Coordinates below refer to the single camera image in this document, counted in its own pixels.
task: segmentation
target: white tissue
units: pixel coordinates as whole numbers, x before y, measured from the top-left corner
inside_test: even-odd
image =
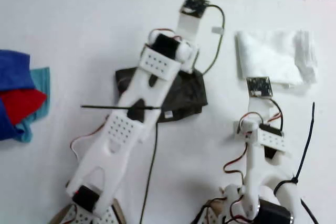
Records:
[[[297,86],[317,81],[317,61],[307,31],[240,31],[243,78],[268,76],[272,83]]]

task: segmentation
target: teal cloth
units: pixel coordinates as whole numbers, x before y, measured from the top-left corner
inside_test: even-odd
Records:
[[[19,124],[16,124],[15,127],[18,130],[23,130],[23,134],[15,137],[15,140],[20,142],[28,143],[33,138],[33,133],[30,129],[30,124],[35,120],[45,117],[49,112],[50,105],[50,70],[49,68],[39,68],[33,69],[30,71],[32,80],[35,84],[37,90],[47,95],[47,99],[42,104],[42,106],[35,111],[33,114],[30,114],[28,117],[24,118]]]

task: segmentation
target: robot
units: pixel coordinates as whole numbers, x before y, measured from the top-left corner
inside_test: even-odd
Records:
[[[122,182],[130,153],[138,142],[146,140],[154,128],[162,103],[178,72],[193,72],[199,53],[195,37],[209,6],[205,0],[185,0],[174,36],[163,33],[171,31],[169,29],[150,32],[127,91],[120,97],[116,109],[112,110],[67,185],[66,192],[74,204],[65,214],[62,224],[124,223],[117,214],[113,199]],[[222,28],[217,30],[223,36],[224,19]],[[149,85],[152,78],[155,83]],[[267,123],[274,118],[282,119],[281,110],[277,115],[269,116],[270,103],[279,108],[271,98],[269,78],[249,78],[247,82],[249,112],[234,124],[236,140],[246,144],[247,172],[243,176],[240,171],[227,170],[230,163],[224,167],[225,172],[241,173],[243,183],[224,189],[220,200],[225,203],[221,204],[217,214],[214,213],[214,223],[305,223],[296,184],[286,183],[280,187],[277,202],[260,198],[261,186],[274,188],[281,181],[291,180],[292,175],[279,166],[290,162],[282,126],[276,129]],[[128,109],[139,99],[145,102],[143,122],[128,117]],[[94,179],[88,179],[97,169],[103,172],[103,186],[100,188]],[[204,222],[199,216],[192,223]]]

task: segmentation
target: perforated plate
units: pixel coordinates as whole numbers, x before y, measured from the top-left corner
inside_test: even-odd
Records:
[[[119,149],[127,144],[130,139],[139,135],[142,124],[129,119],[126,115],[115,111],[110,115],[108,120],[108,135],[110,139],[110,149],[116,153]]]
[[[139,67],[161,79],[169,81],[175,78],[181,68],[181,64],[159,54],[149,47],[145,47]]]
[[[258,143],[285,152],[287,144],[283,136],[258,129]]]
[[[215,215],[212,209],[209,208],[208,216],[207,216],[206,208],[205,208],[197,224],[216,224],[217,222],[218,222],[218,217]]]
[[[85,211],[83,208],[77,206],[77,214],[75,206],[71,206],[62,223],[73,220],[70,224],[118,224],[118,220],[112,210],[112,207],[106,211],[102,218],[95,217],[93,214]]]

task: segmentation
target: wire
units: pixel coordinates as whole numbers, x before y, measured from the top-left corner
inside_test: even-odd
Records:
[[[226,197],[224,197],[224,198],[214,198],[214,199],[210,200],[209,202],[207,202],[206,204],[204,204],[201,207],[201,209],[198,212],[198,214],[196,215],[195,219],[191,222],[191,224],[197,224],[199,222],[201,216],[202,216],[202,213],[203,213],[204,209],[211,207],[211,203],[214,202],[215,200],[222,200],[222,201],[224,201],[224,200],[227,200],[227,198]]]
[[[280,130],[282,131],[282,128],[283,128],[283,120],[284,120],[284,117],[283,117],[283,113],[282,113],[282,110],[281,110],[281,108],[280,108],[280,106],[279,106],[279,104],[275,101],[275,100],[273,100],[272,98],[262,98],[262,99],[267,99],[267,100],[270,100],[277,108],[278,108],[278,110],[279,110],[279,112],[280,112],[280,118],[281,118],[281,123],[280,123]]]
[[[233,202],[231,203],[231,205],[230,205],[230,209],[229,209],[229,210],[230,210],[231,219],[237,221],[237,219],[238,219],[238,217],[239,217],[239,219],[241,219],[241,220],[243,220],[243,221],[245,221],[245,222],[247,222],[247,223],[251,223],[252,220],[249,220],[249,219],[245,218],[245,217],[242,216],[242,215],[235,215],[235,216],[233,216],[232,206],[233,206],[234,204],[240,202],[240,201],[242,200],[243,197],[244,197],[244,195],[241,195],[239,199],[236,199],[235,201],[233,201]]]
[[[74,206],[75,207],[75,216],[71,219],[71,220],[68,220],[68,221],[66,221],[66,222],[63,222],[63,223],[61,223],[61,224],[70,224],[70,223],[72,223],[75,219],[76,219],[76,216],[77,216],[77,206],[76,206],[76,204],[72,204],[71,206]]]
[[[81,140],[81,138],[83,138],[83,137],[88,137],[88,136],[92,136],[92,135],[96,134],[98,131],[100,131],[104,127],[104,125],[106,124],[106,121],[107,121],[108,118],[109,118],[109,116],[106,116],[105,121],[97,129],[95,129],[93,132],[91,132],[91,133],[89,133],[87,135],[84,135],[84,136],[78,136],[78,137],[74,138],[70,142],[70,149],[72,150],[72,152],[76,156],[77,160],[79,160],[79,157],[78,157],[77,152],[73,148],[74,143],[77,142],[77,141],[79,141],[79,140]]]
[[[241,181],[241,184],[243,185],[244,184],[244,174],[240,171],[240,170],[226,170],[226,167],[241,160],[242,157],[244,157],[244,155],[246,154],[246,151],[247,151],[247,147],[248,147],[248,144],[245,143],[245,150],[244,152],[241,154],[241,156],[237,157],[236,159],[226,163],[224,166],[223,166],[223,171],[227,174],[231,174],[231,173],[240,173],[241,177],[242,177],[242,181]]]
[[[301,162],[300,162],[300,166],[299,166],[298,172],[296,173],[296,176],[295,176],[296,179],[299,179],[300,172],[301,172],[303,163],[305,161],[307,150],[308,150],[308,147],[309,147],[309,144],[310,144],[311,134],[313,132],[313,126],[314,126],[314,113],[315,113],[315,103],[313,103],[313,108],[312,108],[312,112],[311,112],[311,122],[310,122],[308,139],[307,139],[307,142],[306,142],[305,149],[303,151],[303,156],[302,156],[302,159],[301,159]]]
[[[216,51],[216,54],[215,54],[215,58],[213,59],[213,61],[211,62],[211,64],[209,65],[209,67],[202,73],[202,75],[205,75],[206,73],[209,72],[209,70],[213,67],[213,65],[215,64],[215,62],[217,61],[217,58],[218,58],[218,55],[219,55],[219,51],[220,51],[220,46],[222,45],[222,40],[223,40],[223,35],[224,35],[224,28],[225,28],[225,14],[223,12],[223,10],[218,6],[218,5],[208,5],[208,7],[214,7],[214,8],[217,8],[220,12],[221,12],[221,15],[223,17],[223,22],[222,22],[222,29],[223,29],[223,32],[222,34],[220,35],[220,38],[219,38],[219,42],[218,42],[218,46],[217,46],[217,51]]]
[[[303,155],[302,155],[302,159],[301,159],[301,162],[300,162],[300,165],[299,165],[299,169],[296,173],[296,176],[293,177],[291,180],[284,180],[284,181],[281,181],[274,189],[274,195],[277,194],[279,188],[286,184],[286,183],[293,183],[293,184],[297,184],[299,182],[299,176],[300,176],[300,173],[301,173],[301,169],[302,169],[302,166],[303,166],[303,163],[305,161],[305,158],[306,158],[306,154],[307,154],[307,150],[308,150],[308,147],[309,147],[309,144],[310,144],[310,140],[311,140],[311,135],[312,135],[312,131],[313,131],[313,126],[314,126],[314,114],[315,114],[315,103],[313,102],[313,106],[312,106],[312,112],[311,112],[311,122],[310,122],[310,127],[309,127],[309,134],[308,134],[308,139],[307,139],[307,142],[306,142],[306,146],[305,146],[305,149],[303,151]],[[307,211],[307,213],[309,214],[310,218],[312,219],[312,221],[315,223],[315,224],[319,224],[317,219],[315,218],[314,214],[311,212],[311,210],[308,208],[308,206],[306,205],[306,203],[301,199],[301,204],[303,205],[304,209]]]
[[[239,119],[238,128],[237,128],[237,134],[240,132],[240,129],[241,129],[241,126],[242,126],[241,124],[242,124],[242,122],[243,122],[243,119],[244,119],[245,117],[247,117],[248,115],[250,115],[250,114],[256,114],[256,115],[258,115],[258,116],[260,117],[260,119],[261,119],[261,122],[264,123],[264,119],[263,119],[263,117],[262,117],[258,112],[255,112],[255,111],[248,112],[248,113],[244,114],[244,115]]]
[[[281,117],[281,113],[278,112],[278,113],[276,113],[275,115],[273,115],[270,119],[268,119],[267,122],[269,123],[269,122],[271,122],[271,121],[274,121],[274,120],[276,120],[276,119],[279,119],[280,117]]]
[[[150,33],[148,34],[148,42],[150,41],[151,35],[154,31],[171,31],[173,34],[175,34],[175,31],[169,28],[156,28],[150,31]]]
[[[304,209],[307,211],[309,214],[310,218],[314,222],[314,224],[319,224],[317,219],[315,218],[314,214],[310,211],[309,207],[306,205],[306,203],[301,199],[301,204],[303,205]]]
[[[150,181],[151,181],[152,169],[153,169],[153,165],[154,165],[154,161],[155,161],[155,155],[156,155],[156,149],[157,149],[157,139],[158,139],[158,123],[156,123],[156,125],[155,125],[155,143],[154,143],[154,150],[153,150],[153,156],[152,156],[151,167],[150,167],[150,169],[149,169],[149,173],[148,173],[147,185],[146,185],[146,191],[145,191],[145,196],[144,196],[144,200],[143,200],[143,204],[142,204],[141,217],[140,217],[140,222],[139,222],[139,224],[142,223],[143,214],[144,214],[144,212],[145,212],[145,208],[146,208],[146,201],[147,201],[147,196],[148,196],[148,191],[149,191],[149,184],[150,184]]]

